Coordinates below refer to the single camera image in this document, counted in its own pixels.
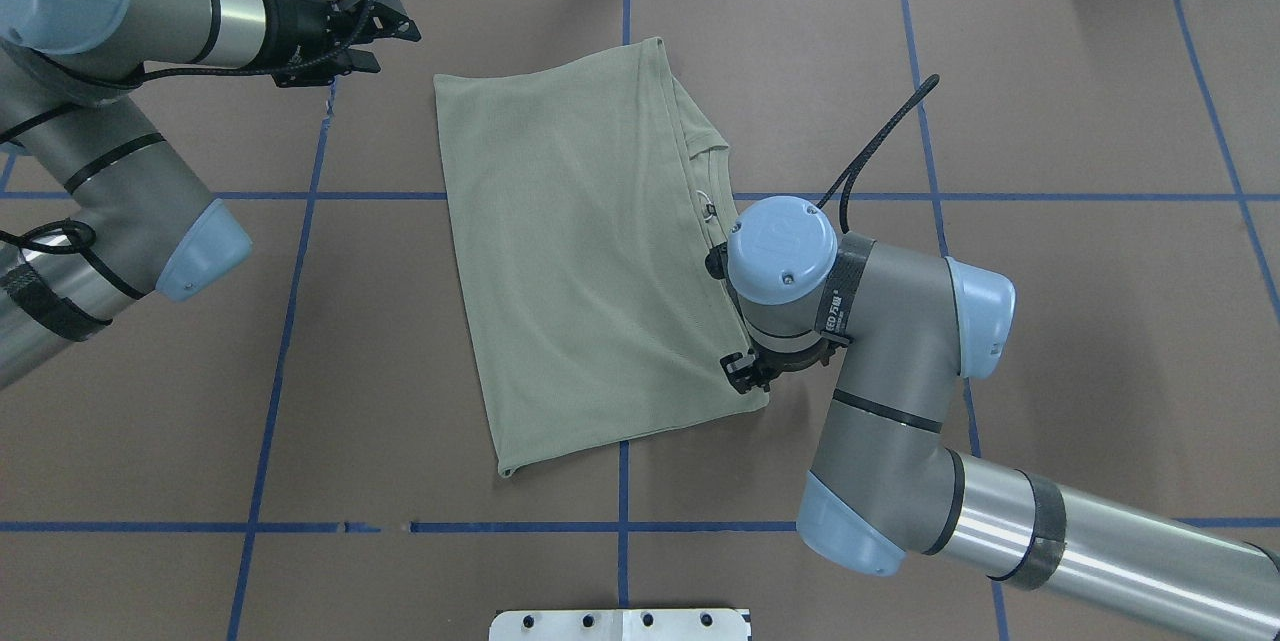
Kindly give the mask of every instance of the white mounting plate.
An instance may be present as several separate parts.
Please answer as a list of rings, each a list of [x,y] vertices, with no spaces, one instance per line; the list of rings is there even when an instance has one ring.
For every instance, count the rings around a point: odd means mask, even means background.
[[[489,641],[750,641],[750,618],[742,609],[503,612]]]

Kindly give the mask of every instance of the wire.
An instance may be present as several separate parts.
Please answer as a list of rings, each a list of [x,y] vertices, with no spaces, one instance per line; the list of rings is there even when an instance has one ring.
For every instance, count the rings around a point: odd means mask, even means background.
[[[45,56],[45,54],[36,52],[37,56],[45,59],[52,64],[52,67],[60,68],[72,79],[83,82],[83,84],[104,86],[109,90],[124,90],[132,91],[137,90],[138,86],[146,84],[147,81],[168,79],[170,75],[292,75],[293,72],[305,70],[305,68],[319,67],[319,64],[325,61],[332,61],[338,54],[346,52],[351,49],[352,44],[356,44],[360,32],[365,29],[366,23],[369,23],[369,17],[374,13],[374,0],[364,0],[360,8],[360,15],[356,17],[356,26],[352,27],[351,35],[347,36],[338,44],[337,47],[329,49],[328,52],[320,54],[320,56],[310,59],[310,61],[297,61],[289,63],[287,67],[276,68],[206,68],[206,67],[178,67],[178,68],[164,68],[164,70],[151,70],[150,73],[140,73],[140,75],[129,77],[128,81],[102,81],[95,79],[92,75],[84,75],[84,73],[72,70],[63,64],[54,61],[54,59]]]
[[[67,244],[41,244],[38,237],[60,234],[67,237]],[[40,252],[42,255],[82,255],[87,252],[97,239],[96,232],[83,221],[72,221],[69,218],[63,221],[45,223],[44,226],[32,228],[23,235],[13,235],[9,232],[0,232],[0,243],[18,246],[27,252]]]
[[[827,203],[828,200],[831,200],[831,196],[836,194],[836,189],[841,184],[845,184],[844,191],[841,191],[840,193],[840,230],[842,232],[842,234],[847,234],[849,232],[849,196],[852,191],[854,182],[858,180],[859,173],[863,171],[863,168],[867,168],[867,162],[870,161],[872,155],[876,154],[876,151],[884,142],[884,139],[888,138],[888,136],[893,131],[893,127],[899,125],[902,118],[905,118],[906,114],[909,114],[911,109],[915,107],[915,104],[922,102],[922,100],[924,100],[924,97],[929,95],[929,91],[936,88],[937,84],[938,84],[937,73],[933,73],[933,75],[929,75],[928,79],[924,79],[923,84],[920,84],[920,88],[915,90],[915,93],[911,93],[910,99],[906,99],[906,102],[902,104],[902,107],[897,109],[897,113],[895,113],[893,116],[890,118],[888,123],[881,127],[881,131],[876,132],[876,136],[873,136],[873,138],[868,141],[868,145],[863,146],[861,152],[859,152],[856,157],[854,157],[854,161],[849,162],[849,166],[846,166],[845,170],[840,173],[840,177],[836,177],[836,183],[827,189],[827,193],[822,196],[822,200],[819,200],[818,203],[814,203],[817,205],[818,209],[822,209],[823,205]]]

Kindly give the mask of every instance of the white bracket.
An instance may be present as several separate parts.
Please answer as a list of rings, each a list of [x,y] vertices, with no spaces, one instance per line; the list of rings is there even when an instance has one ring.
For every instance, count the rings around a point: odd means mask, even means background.
[[[489,641],[750,641],[742,609],[503,612]]]

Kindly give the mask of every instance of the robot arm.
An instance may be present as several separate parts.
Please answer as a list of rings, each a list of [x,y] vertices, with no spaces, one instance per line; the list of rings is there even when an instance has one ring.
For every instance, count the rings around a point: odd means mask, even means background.
[[[379,70],[349,49],[375,38],[421,36],[399,0],[0,0],[0,145],[36,155],[81,207],[78,225],[0,244],[0,389],[134,299],[187,299],[250,253],[128,90],[177,73],[328,84]]]
[[[813,550],[876,576],[908,551],[951,557],[1197,637],[1277,637],[1275,554],[940,445],[957,377],[991,375],[1004,351],[1006,278],[837,241],[790,196],[742,212],[708,267],[754,345],[722,360],[740,392],[847,347],[796,522]]]

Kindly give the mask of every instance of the gray fabric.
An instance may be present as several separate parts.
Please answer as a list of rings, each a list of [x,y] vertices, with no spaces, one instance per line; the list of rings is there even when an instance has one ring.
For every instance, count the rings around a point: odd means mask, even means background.
[[[435,91],[499,473],[768,403],[718,366],[746,349],[703,267],[737,216],[728,146],[662,40]]]

